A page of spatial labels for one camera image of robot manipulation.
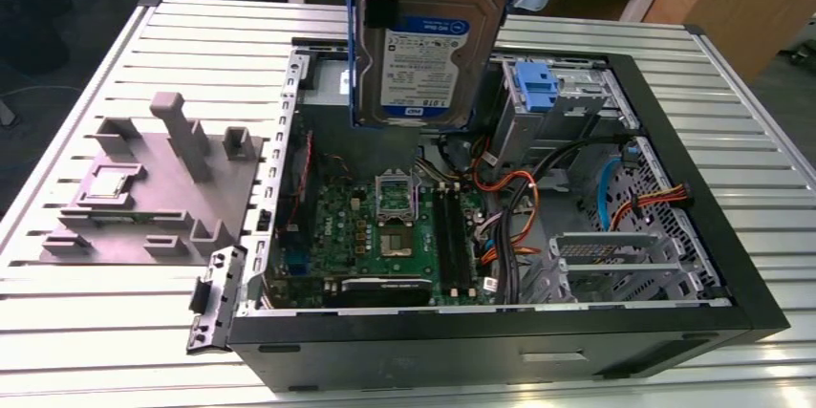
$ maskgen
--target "aluminum table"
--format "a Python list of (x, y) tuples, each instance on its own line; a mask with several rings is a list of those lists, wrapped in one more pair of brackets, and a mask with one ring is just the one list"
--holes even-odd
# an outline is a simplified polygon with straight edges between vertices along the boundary
[(635, 57), (792, 324), (759, 344), (643, 380), (272, 394), (236, 355), (185, 355), (203, 268), (37, 263), (99, 151), (84, 136), (103, 117), (161, 131), (149, 99), (176, 91), (209, 134), (241, 125), (268, 137), (289, 41), (344, 38), (344, 20), (328, 6), (145, 0), (136, 8), (0, 224), (0, 406), (809, 406), (816, 175), (708, 38), (680, 26), (516, 16), (499, 46)]

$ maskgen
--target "red cable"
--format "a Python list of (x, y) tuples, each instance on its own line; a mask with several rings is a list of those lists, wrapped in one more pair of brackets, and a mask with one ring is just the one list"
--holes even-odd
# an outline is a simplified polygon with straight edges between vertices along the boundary
[(295, 195), (295, 207), (292, 207), (292, 213), (289, 214), (289, 220), (285, 222), (285, 227), (288, 228), (295, 220), (295, 214), (297, 213), (297, 207), (301, 203), (301, 194), (304, 193), (304, 188), (307, 188), (307, 177), (308, 177), (308, 166), (311, 164), (311, 131), (305, 137), (305, 166), (304, 166), (304, 175), (301, 176), (301, 181), (297, 184), (297, 194)]

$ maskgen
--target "green circuit board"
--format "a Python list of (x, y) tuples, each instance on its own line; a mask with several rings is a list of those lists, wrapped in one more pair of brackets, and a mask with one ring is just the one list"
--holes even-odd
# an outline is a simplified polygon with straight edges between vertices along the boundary
[[(401, 205), (397, 194), (384, 193), (381, 198), (397, 206)], [(460, 193), (459, 197), (463, 212), (473, 217), (481, 211), (481, 195), (471, 191)], [(425, 187), (417, 190), (417, 215), (411, 226), (403, 223), (377, 225), (375, 199), (373, 184), (332, 184), (320, 188), (305, 272), (287, 279), (292, 306), (320, 308), (324, 280), (355, 276), (420, 277), (432, 282), (432, 304), (483, 304), (484, 298), (479, 293), (471, 296), (472, 291), (456, 297), (441, 292), (432, 190)], [(467, 241), (463, 245), (471, 250)], [(471, 271), (476, 278), (475, 266)]]

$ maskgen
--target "wd hard drive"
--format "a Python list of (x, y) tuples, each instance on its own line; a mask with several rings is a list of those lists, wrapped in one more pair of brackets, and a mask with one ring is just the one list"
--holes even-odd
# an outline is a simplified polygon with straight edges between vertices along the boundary
[[(355, 121), (368, 126), (465, 126), (507, 0), (397, 0), (389, 28), (357, 14)], [(365, 0), (360, 0), (365, 9)]]

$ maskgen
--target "blue drive bracket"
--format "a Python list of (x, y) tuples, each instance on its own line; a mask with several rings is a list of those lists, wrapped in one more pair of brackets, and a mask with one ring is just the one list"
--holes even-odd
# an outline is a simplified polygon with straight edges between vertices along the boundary
[(549, 112), (559, 98), (559, 80), (541, 62), (515, 63), (515, 83), (529, 112)]

